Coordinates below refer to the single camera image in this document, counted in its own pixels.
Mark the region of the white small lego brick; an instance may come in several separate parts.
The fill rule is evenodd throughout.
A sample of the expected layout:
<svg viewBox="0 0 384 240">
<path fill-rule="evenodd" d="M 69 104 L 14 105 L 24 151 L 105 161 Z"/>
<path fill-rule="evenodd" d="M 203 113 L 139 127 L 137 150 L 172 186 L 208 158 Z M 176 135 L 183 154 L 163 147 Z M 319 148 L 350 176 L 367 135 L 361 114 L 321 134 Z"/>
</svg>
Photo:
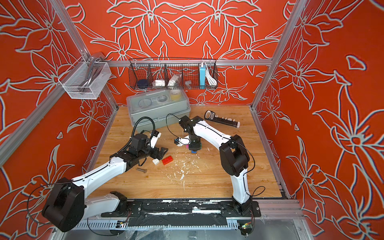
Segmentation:
<svg viewBox="0 0 384 240">
<path fill-rule="evenodd" d="M 160 161 L 158 159 L 154 159 L 152 160 L 152 162 L 155 164 L 155 165 L 158 165 L 160 163 Z"/>
</svg>

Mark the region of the red long lego brick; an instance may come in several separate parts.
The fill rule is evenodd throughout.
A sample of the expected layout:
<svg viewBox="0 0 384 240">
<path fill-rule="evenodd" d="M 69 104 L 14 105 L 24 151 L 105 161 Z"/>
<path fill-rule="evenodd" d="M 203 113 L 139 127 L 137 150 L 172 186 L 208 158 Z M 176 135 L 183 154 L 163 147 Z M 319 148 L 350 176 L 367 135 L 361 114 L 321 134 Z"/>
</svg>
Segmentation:
<svg viewBox="0 0 384 240">
<path fill-rule="evenodd" d="M 173 161 L 172 156 L 168 156 L 168 157 L 166 157 L 165 159 L 162 160 L 162 163 L 165 166 L 165 165 L 171 163 L 172 161 Z"/>
</svg>

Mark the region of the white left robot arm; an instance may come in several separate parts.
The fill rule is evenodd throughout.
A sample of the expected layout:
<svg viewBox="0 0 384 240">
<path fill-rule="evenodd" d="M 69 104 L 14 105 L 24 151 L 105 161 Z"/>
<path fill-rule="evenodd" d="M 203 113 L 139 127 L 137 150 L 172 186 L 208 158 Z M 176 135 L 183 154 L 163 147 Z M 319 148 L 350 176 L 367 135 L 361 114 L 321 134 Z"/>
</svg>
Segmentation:
<svg viewBox="0 0 384 240">
<path fill-rule="evenodd" d="M 161 160 L 168 149 L 156 147 L 160 137 L 158 131 L 150 137 L 144 133 L 136 134 L 105 164 L 81 176 L 58 180 L 43 207 L 43 217 L 60 231 L 68 232 L 80 221 L 93 216 L 112 214 L 121 217 L 128 213 L 128 199 L 119 192 L 112 191 L 95 198 L 89 196 L 114 177 L 138 165 L 141 159 Z"/>
</svg>

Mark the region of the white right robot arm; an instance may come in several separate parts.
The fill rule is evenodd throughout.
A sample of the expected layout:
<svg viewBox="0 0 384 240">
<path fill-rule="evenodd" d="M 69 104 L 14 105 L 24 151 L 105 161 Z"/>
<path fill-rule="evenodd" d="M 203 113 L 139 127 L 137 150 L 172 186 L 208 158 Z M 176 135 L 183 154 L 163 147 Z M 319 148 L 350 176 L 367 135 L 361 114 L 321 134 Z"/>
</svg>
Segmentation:
<svg viewBox="0 0 384 240">
<path fill-rule="evenodd" d="M 201 139 L 204 139 L 219 151 L 221 165 L 231 177 L 233 209 L 239 216 L 249 214 L 252 211 L 252 195 L 247 179 L 250 156 L 242 138 L 216 130 L 199 116 L 192 119 L 183 116 L 179 125 L 188 135 L 176 140 L 176 144 L 186 145 L 192 153 L 197 153 L 202 149 Z"/>
</svg>

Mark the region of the grey metal bolt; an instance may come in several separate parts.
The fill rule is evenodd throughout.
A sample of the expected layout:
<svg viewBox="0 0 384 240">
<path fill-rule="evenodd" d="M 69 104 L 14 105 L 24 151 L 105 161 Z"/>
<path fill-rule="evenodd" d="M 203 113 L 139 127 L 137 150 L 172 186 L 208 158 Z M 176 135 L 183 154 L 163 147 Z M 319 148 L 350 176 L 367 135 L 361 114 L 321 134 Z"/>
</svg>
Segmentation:
<svg viewBox="0 0 384 240">
<path fill-rule="evenodd" d="M 142 169 L 142 168 L 137 168 L 137 171 L 140 171 L 140 172 L 145 174 L 145 173 L 147 173 L 148 170 L 147 169 Z"/>
</svg>

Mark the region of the dark brown bit holder case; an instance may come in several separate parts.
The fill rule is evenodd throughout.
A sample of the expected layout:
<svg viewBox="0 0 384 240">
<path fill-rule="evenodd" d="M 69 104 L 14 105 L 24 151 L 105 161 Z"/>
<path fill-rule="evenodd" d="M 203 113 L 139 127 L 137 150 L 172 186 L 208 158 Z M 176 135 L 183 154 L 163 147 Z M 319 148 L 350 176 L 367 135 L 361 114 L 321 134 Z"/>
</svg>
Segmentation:
<svg viewBox="0 0 384 240">
<path fill-rule="evenodd" d="M 239 128 L 241 124 L 240 122 L 231 118 L 219 117 L 215 112 L 210 110 L 206 111 L 204 115 L 204 119 L 207 121 L 211 121 L 211 122 L 215 122 L 215 123 L 219 123 L 219 124 L 223 124 L 223 125 L 231 126 L 235 128 Z"/>
</svg>

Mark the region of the grey green plastic toolbox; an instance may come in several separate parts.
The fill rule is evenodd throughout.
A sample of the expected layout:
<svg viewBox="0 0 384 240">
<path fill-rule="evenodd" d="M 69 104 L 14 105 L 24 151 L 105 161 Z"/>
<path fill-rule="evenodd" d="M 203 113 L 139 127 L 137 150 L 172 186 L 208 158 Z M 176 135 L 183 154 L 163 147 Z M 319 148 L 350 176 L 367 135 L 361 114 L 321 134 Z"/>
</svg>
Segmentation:
<svg viewBox="0 0 384 240">
<path fill-rule="evenodd" d="M 155 123 L 156 129 L 178 123 L 179 118 L 189 116 L 191 112 L 190 101 L 182 91 L 182 97 L 178 101 L 171 101 L 170 90 L 155 90 L 146 93 L 129 96 L 126 98 L 129 117 L 136 131 L 151 131 L 151 121 L 142 117 L 149 117 Z"/>
</svg>

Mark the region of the yellow tape roll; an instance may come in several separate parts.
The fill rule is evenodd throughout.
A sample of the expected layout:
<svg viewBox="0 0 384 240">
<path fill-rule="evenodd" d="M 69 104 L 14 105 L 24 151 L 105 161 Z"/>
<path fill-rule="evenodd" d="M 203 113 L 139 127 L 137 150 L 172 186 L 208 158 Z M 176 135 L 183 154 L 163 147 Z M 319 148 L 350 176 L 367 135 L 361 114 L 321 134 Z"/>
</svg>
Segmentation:
<svg viewBox="0 0 384 240">
<path fill-rule="evenodd" d="M 178 101 L 182 97 L 181 90 L 170 90 L 171 101 Z"/>
</svg>

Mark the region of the clear bag in basket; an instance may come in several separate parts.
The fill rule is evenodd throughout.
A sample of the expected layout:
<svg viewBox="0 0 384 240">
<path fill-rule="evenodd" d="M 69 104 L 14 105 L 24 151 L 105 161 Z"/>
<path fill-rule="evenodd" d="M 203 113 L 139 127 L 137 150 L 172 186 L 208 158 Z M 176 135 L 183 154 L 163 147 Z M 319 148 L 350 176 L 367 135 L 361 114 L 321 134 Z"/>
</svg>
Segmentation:
<svg viewBox="0 0 384 240">
<path fill-rule="evenodd" d="M 181 74 L 175 74 L 169 80 L 167 87 L 174 89 L 180 85 L 181 80 L 182 80 L 182 75 Z"/>
</svg>

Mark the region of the white box in basket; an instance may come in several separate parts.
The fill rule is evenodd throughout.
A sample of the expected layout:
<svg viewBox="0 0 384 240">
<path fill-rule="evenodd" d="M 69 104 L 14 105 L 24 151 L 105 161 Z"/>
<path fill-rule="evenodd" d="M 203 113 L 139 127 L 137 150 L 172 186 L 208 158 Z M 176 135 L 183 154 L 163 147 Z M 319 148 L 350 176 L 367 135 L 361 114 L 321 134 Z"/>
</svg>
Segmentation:
<svg viewBox="0 0 384 240">
<path fill-rule="evenodd" d="M 161 88 L 161 87 L 165 87 L 165 86 L 166 86 L 166 81 L 163 79 L 153 81 L 153 87 L 154 88 Z"/>
</svg>

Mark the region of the dark round tin in basket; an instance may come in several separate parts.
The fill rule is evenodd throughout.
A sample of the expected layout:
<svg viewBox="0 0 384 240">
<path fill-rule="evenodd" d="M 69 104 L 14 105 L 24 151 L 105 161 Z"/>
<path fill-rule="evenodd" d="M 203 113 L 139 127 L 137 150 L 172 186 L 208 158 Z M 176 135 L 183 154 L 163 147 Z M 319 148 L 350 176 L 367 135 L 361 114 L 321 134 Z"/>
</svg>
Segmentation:
<svg viewBox="0 0 384 240">
<path fill-rule="evenodd" d="M 149 87 L 149 81 L 148 79 L 140 79 L 137 81 L 137 87 L 139 89 L 146 89 Z"/>
</svg>

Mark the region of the light blue box in basket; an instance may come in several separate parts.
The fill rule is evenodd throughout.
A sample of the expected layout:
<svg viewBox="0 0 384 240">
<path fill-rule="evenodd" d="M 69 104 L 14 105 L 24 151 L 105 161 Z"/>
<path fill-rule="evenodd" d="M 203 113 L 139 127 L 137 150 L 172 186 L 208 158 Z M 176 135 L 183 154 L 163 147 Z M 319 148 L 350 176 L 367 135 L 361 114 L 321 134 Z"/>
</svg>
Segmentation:
<svg viewBox="0 0 384 240">
<path fill-rule="evenodd" d="M 205 89 L 206 86 L 206 65 L 201 63 L 199 65 L 199 87 L 201 90 Z"/>
</svg>

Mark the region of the metal tool in bin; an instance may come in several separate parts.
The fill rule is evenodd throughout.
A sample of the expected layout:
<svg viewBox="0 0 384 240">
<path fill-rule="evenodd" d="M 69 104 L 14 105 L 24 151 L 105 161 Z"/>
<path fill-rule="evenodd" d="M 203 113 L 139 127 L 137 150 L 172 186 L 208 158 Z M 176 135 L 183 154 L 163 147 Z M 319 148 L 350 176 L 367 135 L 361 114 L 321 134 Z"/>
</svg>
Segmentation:
<svg viewBox="0 0 384 240">
<path fill-rule="evenodd" d="M 94 57 L 94 56 L 90 57 L 90 62 L 89 62 L 88 70 L 86 73 L 86 77 L 80 88 L 81 93 L 85 93 L 88 91 L 87 87 L 91 84 L 92 81 L 94 81 L 98 77 L 98 75 L 102 71 L 103 67 L 100 67 L 98 63 L 100 63 L 103 60 L 103 58 L 104 58 L 103 55 L 101 55 L 100 57 Z"/>
</svg>

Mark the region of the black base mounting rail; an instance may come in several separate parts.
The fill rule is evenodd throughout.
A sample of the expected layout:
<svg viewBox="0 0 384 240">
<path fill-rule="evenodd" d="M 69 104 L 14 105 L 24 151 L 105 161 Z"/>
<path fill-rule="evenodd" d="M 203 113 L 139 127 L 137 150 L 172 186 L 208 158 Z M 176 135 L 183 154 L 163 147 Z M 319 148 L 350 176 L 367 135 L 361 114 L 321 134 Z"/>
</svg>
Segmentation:
<svg viewBox="0 0 384 240">
<path fill-rule="evenodd" d="M 202 225 L 225 221 L 252 222 L 261 216 L 259 203 L 252 200 L 251 212 L 239 216 L 232 199 L 138 199 L 127 200 L 122 210 L 102 213 L 102 218 L 117 218 L 134 224 Z"/>
</svg>

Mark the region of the clear plastic wall bin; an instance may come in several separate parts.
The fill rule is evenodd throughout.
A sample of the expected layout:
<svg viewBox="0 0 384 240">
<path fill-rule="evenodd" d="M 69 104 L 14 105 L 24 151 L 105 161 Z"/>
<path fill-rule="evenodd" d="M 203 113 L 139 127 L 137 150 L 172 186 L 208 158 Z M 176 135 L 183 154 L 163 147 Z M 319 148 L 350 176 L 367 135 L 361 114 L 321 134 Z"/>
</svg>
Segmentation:
<svg viewBox="0 0 384 240">
<path fill-rule="evenodd" d="M 59 83 L 71 99 L 97 99 L 112 75 L 106 62 L 87 63 L 79 58 Z"/>
</svg>

